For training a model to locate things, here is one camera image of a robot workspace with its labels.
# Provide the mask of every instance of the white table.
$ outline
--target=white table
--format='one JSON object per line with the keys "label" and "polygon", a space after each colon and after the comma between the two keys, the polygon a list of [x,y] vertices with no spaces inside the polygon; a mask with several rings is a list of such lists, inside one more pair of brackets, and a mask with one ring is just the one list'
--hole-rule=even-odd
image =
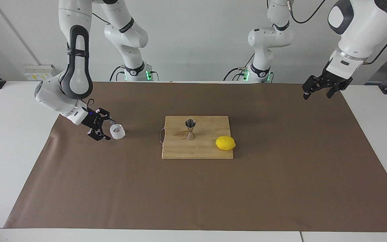
{"label": "white table", "polygon": [[[35,101],[36,86],[36,82],[8,82],[0,90],[0,228],[58,117]],[[387,95],[372,86],[350,86],[343,95],[387,172]],[[37,238],[40,241],[375,242],[387,241],[387,233],[0,229],[0,241],[27,242]]]}

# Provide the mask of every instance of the wooden cutting board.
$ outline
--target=wooden cutting board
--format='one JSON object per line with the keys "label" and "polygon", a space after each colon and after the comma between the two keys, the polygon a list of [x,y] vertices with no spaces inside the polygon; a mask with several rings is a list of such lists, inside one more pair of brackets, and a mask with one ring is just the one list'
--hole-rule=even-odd
{"label": "wooden cutting board", "polygon": [[[187,140],[185,122],[194,119],[194,140]],[[166,116],[162,159],[233,159],[233,152],[220,150],[215,141],[231,136],[228,116]]]}

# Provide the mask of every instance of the lemon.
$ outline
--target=lemon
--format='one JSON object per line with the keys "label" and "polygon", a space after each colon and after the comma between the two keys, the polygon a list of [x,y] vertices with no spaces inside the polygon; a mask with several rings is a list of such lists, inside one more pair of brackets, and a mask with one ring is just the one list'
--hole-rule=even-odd
{"label": "lemon", "polygon": [[232,150],[235,147],[235,141],[230,136],[220,136],[216,139],[216,145],[221,150]]}

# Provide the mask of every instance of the brown tablecloth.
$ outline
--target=brown tablecloth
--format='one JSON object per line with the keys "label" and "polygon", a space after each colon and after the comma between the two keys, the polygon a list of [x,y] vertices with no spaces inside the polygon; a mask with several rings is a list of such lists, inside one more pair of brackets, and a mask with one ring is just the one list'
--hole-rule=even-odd
{"label": "brown tablecloth", "polygon": [[[387,232],[387,174],[339,93],[94,86],[92,108],[109,110],[126,137],[96,142],[60,116],[6,228]],[[166,115],[228,115],[234,159],[162,160]]]}

